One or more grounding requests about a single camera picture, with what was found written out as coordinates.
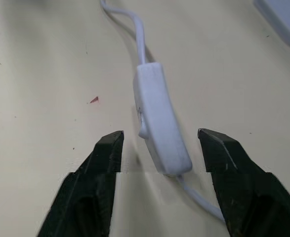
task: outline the white cable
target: white cable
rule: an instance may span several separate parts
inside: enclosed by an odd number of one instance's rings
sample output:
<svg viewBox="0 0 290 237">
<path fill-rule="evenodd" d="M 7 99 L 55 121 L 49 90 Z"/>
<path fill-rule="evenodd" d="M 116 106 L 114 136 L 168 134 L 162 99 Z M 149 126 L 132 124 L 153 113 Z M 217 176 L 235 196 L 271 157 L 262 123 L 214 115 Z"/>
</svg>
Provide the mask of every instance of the white cable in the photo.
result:
<svg viewBox="0 0 290 237">
<path fill-rule="evenodd" d="M 178 175 L 176 177 L 179 184 L 182 186 L 182 188 L 187 192 L 187 194 L 197 203 L 199 204 L 205 211 L 209 212 L 213 216 L 217 217 L 219 220 L 225 223 L 225 219 L 223 217 L 223 214 L 221 210 L 212 204 L 210 204 L 208 201 L 206 201 L 198 192 L 194 191 L 193 189 L 189 188 L 186 183 L 183 180 L 183 177 L 181 175 Z"/>
<path fill-rule="evenodd" d="M 137 53 L 139 58 L 139 64 L 146 63 L 146 46 L 145 46 L 145 34 L 144 34 L 144 26 L 142 20 L 133 12 L 110 7 L 105 3 L 105 0 L 101 0 L 101 5 L 103 9 L 107 12 L 122 14 L 128 16 L 133 20 L 134 26 L 136 29 L 136 44 L 137 44 Z"/>
<path fill-rule="evenodd" d="M 145 36 L 144 36 L 144 26 L 142 20 L 133 12 L 110 7 L 105 3 L 105 0 L 100 0 L 103 9 L 109 13 L 116 13 L 126 15 L 131 18 L 134 22 L 134 26 L 136 29 L 136 44 L 137 44 L 137 53 L 139 58 L 139 64 L 146 63 L 146 45 L 145 45 Z M 221 210 L 213 205 L 211 205 L 208 201 L 206 201 L 198 192 L 194 191 L 193 189 L 189 188 L 181 175 L 176 177 L 179 184 L 182 188 L 187 192 L 187 194 L 197 203 L 199 204 L 204 210 L 208 211 L 213 216 L 217 217 L 221 221 L 225 223 L 223 214 Z"/>
</svg>

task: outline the white device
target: white device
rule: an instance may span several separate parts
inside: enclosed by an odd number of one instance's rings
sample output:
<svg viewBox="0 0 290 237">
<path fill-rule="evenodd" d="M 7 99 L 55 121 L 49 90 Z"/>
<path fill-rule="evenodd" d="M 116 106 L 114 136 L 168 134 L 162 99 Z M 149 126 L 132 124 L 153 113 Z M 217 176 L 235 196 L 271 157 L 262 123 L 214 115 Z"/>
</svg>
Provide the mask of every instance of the white device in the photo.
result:
<svg viewBox="0 0 290 237">
<path fill-rule="evenodd" d="M 290 45 L 290 0 L 254 0 L 254 5 Z"/>
<path fill-rule="evenodd" d="M 157 171 L 167 175 L 190 171 L 192 162 L 173 112 L 162 65 L 139 65 L 133 88 L 140 122 L 138 135 L 145 139 Z"/>
</svg>

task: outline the power cord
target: power cord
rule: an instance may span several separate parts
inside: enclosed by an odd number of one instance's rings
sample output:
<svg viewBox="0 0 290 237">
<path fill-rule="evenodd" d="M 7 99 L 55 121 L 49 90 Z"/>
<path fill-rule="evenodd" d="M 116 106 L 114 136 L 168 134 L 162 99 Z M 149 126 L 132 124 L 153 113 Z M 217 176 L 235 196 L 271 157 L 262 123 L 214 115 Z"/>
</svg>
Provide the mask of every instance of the power cord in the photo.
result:
<svg viewBox="0 0 290 237">
<path fill-rule="evenodd" d="M 142 20 L 133 12 L 131 11 L 127 11 L 127 10 L 123 10 L 123 9 L 119 9 L 119 8 L 115 8 L 115 7 L 110 7 L 106 4 L 105 0 L 100 0 L 101 2 L 101 6 L 103 7 L 103 9 L 107 12 L 107 13 L 116 13 L 116 14 L 122 14 L 122 15 L 126 15 L 128 16 L 130 19 L 133 20 L 134 22 L 134 26 L 135 26 L 135 29 L 136 29 L 136 44 L 137 44 L 137 53 L 138 53 L 138 58 L 139 58 L 139 65 L 141 65 L 139 68 L 138 68 L 138 77 L 140 78 L 140 80 L 142 79 L 145 79 L 145 81 L 149 81 L 152 79 L 153 75 L 155 75 L 155 81 L 159 81 L 160 79 L 162 79 L 162 84 L 164 84 L 164 75 L 163 75 L 163 72 L 162 72 L 162 68 L 160 68 L 161 66 L 156 64 L 156 65 L 153 65 L 153 66 L 149 66 L 149 64 L 146 63 L 146 45 L 145 45 L 145 36 L 144 36 L 144 26 L 143 26 L 143 22 Z M 152 87 L 153 84 L 143 84 L 144 87 L 147 87 L 147 94 L 150 94 L 148 91 L 148 88 Z M 143 138 L 146 138 L 147 140 L 149 139 L 149 135 L 150 134 L 147 134 L 148 131 L 147 131 L 147 128 L 146 128 L 145 125 L 142 124 L 142 129 L 144 129 L 144 137 Z M 154 162 L 165 162 L 165 165 L 167 164 L 166 160 L 163 160 L 161 157 L 158 156 L 158 158 L 155 160 L 153 155 L 152 155 L 152 158 L 154 160 Z M 180 164 L 183 165 L 185 164 L 185 161 L 181 162 L 179 160 L 176 160 L 177 162 L 174 162 L 175 164 Z M 182 174 L 184 172 L 186 172 L 188 170 L 188 168 L 182 168 L 182 167 L 176 167 L 178 168 L 179 170 L 182 170 L 182 172 L 177 172 L 177 174 Z M 210 214 L 212 214 L 213 216 L 215 216 L 216 218 L 218 218 L 219 220 L 225 222 L 224 220 L 224 217 L 223 217 L 223 214 L 221 212 L 221 210 L 213 205 L 211 205 L 206 199 L 204 199 L 198 192 L 194 191 L 193 189 L 189 188 L 186 183 L 184 182 L 183 180 L 183 177 L 182 175 L 176 175 L 176 180 L 178 181 L 178 183 L 180 184 L 180 186 L 183 188 L 183 190 L 199 205 L 201 206 L 205 211 L 209 212 Z"/>
</svg>

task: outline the red speck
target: red speck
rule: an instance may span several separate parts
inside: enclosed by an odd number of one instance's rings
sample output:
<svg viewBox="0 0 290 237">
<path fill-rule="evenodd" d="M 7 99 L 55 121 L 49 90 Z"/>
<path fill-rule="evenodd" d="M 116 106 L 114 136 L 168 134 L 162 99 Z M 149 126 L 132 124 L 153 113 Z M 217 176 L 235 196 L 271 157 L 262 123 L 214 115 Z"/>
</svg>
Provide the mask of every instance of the red speck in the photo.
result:
<svg viewBox="0 0 290 237">
<path fill-rule="evenodd" d="M 90 104 L 94 103 L 94 102 L 99 102 L 99 97 L 95 97 L 93 100 L 91 100 Z"/>
</svg>

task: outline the white table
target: white table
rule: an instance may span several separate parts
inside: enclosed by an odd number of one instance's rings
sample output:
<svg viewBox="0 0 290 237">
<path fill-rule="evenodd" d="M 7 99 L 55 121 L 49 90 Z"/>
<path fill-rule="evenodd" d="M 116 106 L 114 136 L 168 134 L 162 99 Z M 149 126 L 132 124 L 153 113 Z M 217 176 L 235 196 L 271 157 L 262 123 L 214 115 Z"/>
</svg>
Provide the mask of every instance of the white table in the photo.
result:
<svg viewBox="0 0 290 237">
<path fill-rule="evenodd" d="M 217 205 L 197 139 L 205 127 L 240 141 L 290 192 L 290 48 L 251 1 L 109 4 L 139 14 L 165 67 L 194 164 L 186 181 Z M 0 0 L 0 237 L 35 236 L 66 174 L 116 130 L 125 131 L 125 173 L 112 236 L 229 236 L 156 173 L 137 137 L 134 45 L 97 0 Z"/>
</svg>

